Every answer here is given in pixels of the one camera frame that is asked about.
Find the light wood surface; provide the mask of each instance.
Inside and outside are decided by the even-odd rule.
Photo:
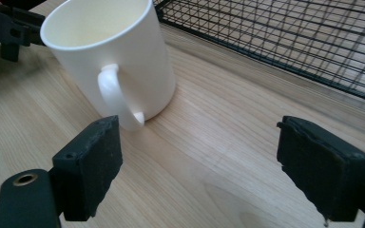
[[[35,11],[47,15],[61,0]],[[276,160],[284,115],[365,151],[365,103],[163,28],[178,77],[169,106],[121,129],[125,162],[88,222],[64,227],[323,227]],[[51,158],[99,114],[46,47],[0,59],[0,184]],[[361,227],[331,223],[330,227]]]

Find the white mug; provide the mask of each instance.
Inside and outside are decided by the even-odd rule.
[[[176,79],[152,0],[68,0],[41,38],[102,116],[136,130],[170,102]]]

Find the black clamp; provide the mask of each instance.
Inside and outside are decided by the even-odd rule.
[[[62,213],[69,221],[94,217],[123,164],[118,117],[91,123],[52,161],[49,171],[31,169],[5,180],[0,228],[57,228]]]
[[[365,213],[363,151],[300,118],[285,116],[278,127],[282,170],[326,220],[355,221],[359,209]]]
[[[0,5],[0,43],[1,57],[17,62],[19,46],[30,44],[43,45],[40,28],[45,16],[30,12],[33,7],[45,2],[37,1],[4,1]]]

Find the wire mesh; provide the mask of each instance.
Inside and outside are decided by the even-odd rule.
[[[164,24],[365,99],[365,1],[154,4]]]

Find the screw hole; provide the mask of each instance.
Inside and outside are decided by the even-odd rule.
[[[14,186],[24,186],[24,185],[28,185],[29,183],[35,181],[37,179],[38,175],[36,174],[25,174],[22,175],[20,177],[18,177],[16,180],[14,180],[13,185]]]

